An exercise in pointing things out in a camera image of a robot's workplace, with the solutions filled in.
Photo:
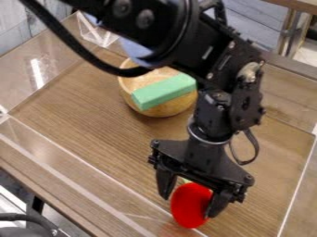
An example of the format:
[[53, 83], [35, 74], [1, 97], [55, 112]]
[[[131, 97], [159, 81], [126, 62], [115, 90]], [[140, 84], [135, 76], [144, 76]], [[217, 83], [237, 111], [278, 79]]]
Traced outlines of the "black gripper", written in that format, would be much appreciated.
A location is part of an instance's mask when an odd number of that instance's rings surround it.
[[178, 177], [201, 184], [213, 190], [205, 216], [215, 218], [229, 203], [243, 201], [255, 181], [226, 154], [233, 134], [209, 137], [194, 123], [187, 129], [187, 140], [154, 139], [150, 143], [148, 163], [156, 170], [158, 194], [168, 199]]

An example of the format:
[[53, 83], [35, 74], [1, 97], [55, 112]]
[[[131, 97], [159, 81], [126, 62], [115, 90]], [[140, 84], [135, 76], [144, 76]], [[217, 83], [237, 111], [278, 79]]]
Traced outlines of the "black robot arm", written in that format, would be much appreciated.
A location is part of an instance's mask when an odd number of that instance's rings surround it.
[[134, 75], [167, 66], [193, 76], [198, 99], [185, 141], [155, 140], [148, 162], [158, 193], [170, 196], [178, 178], [211, 189], [203, 213], [217, 217], [254, 184], [243, 161], [225, 152], [233, 135], [258, 125], [262, 58], [227, 25], [221, 0], [61, 0], [122, 36], [138, 68]]

